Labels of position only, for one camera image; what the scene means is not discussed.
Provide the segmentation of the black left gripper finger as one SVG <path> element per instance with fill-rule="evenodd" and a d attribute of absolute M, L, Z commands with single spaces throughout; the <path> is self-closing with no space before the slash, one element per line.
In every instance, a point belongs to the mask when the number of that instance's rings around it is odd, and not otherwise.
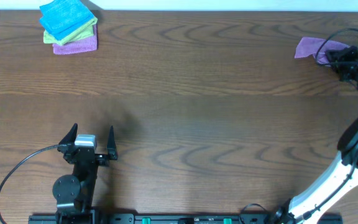
<path fill-rule="evenodd" d="M 117 146 L 114 137 L 114 127 L 111 126 L 109 129 L 108 142 L 106 146 L 109 160 L 117 160 Z"/>
<path fill-rule="evenodd" d="M 78 131 L 78 124 L 75 123 L 65 137 L 59 142 L 59 145 L 72 145 L 75 142 Z"/>

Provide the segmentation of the purple microfiber cloth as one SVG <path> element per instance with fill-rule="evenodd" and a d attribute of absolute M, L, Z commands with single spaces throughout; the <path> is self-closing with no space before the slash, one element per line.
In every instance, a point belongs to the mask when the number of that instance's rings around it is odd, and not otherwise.
<path fill-rule="evenodd" d="M 324 39 L 314 37 L 303 37 L 296 46 L 294 58 L 306 58 L 312 55 L 318 59 L 318 63 L 328 63 L 329 61 L 325 54 L 327 50 L 343 50 L 349 47 L 346 44 L 329 40 L 317 53 L 324 41 Z"/>

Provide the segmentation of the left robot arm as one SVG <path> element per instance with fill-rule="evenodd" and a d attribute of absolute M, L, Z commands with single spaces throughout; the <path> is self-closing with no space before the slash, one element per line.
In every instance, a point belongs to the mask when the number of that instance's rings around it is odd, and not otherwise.
<path fill-rule="evenodd" d="M 96 136 L 77 134 L 78 125 L 74 124 L 59 142 L 58 151 L 67 163 L 73 165 L 73 172 L 59 177 L 52 189 L 57 201 L 55 214 L 57 224 L 103 222 L 97 209 L 92 207 L 98 167 L 109 165 L 117 159 L 114 128 L 110 127 L 107 153 L 96 153 Z"/>

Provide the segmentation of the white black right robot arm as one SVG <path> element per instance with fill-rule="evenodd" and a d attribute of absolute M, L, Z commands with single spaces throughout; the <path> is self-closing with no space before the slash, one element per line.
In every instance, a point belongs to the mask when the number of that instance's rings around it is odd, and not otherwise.
<path fill-rule="evenodd" d="M 339 68 L 342 80 L 355 80 L 358 72 Z M 333 223 L 325 212 L 341 197 L 358 186 L 358 118 L 345 130 L 337 144 L 338 153 L 330 166 L 304 192 L 291 198 L 268 223 Z"/>

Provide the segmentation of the folded purple cloth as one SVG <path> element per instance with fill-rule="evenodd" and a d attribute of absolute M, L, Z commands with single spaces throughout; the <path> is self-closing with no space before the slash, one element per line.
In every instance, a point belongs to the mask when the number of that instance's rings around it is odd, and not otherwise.
<path fill-rule="evenodd" d="M 92 52 L 98 49 L 98 25 L 93 26 L 93 36 L 85 39 L 69 42 L 65 45 L 52 44 L 55 55 L 70 55 L 84 52 Z"/>

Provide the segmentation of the folded green cloth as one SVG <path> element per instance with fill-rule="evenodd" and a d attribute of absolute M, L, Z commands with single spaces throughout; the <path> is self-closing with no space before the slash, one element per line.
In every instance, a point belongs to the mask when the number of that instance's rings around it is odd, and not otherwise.
<path fill-rule="evenodd" d="M 82 26 L 74 30 L 72 33 L 68 34 L 62 40 L 57 40 L 52 34 L 49 34 L 46 30 L 44 31 L 43 42 L 45 44 L 57 44 L 63 46 L 70 42 L 75 42 L 77 40 L 82 40 L 94 35 L 95 31 L 93 29 L 94 25 L 97 24 L 98 19 L 93 17 L 88 22 L 84 23 Z"/>

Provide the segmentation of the folded blue cloth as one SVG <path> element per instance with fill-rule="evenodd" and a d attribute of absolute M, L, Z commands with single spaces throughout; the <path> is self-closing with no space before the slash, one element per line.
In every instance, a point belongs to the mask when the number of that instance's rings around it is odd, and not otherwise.
<path fill-rule="evenodd" d="M 73 36 L 98 21 L 80 0 L 54 0 L 39 8 L 40 24 L 55 40 Z"/>

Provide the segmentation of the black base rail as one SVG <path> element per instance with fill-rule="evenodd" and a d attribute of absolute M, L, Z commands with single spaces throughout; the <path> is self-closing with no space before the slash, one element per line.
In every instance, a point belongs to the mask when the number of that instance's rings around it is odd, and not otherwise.
<path fill-rule="evenodd" d="M 245 213 L 241 215 L 133 215 L 116 213 L 112 215 L 78 215 L 57 219 L 56 215 L 31 215 L 28 224 L 266 224 L 266 213 Z"/>

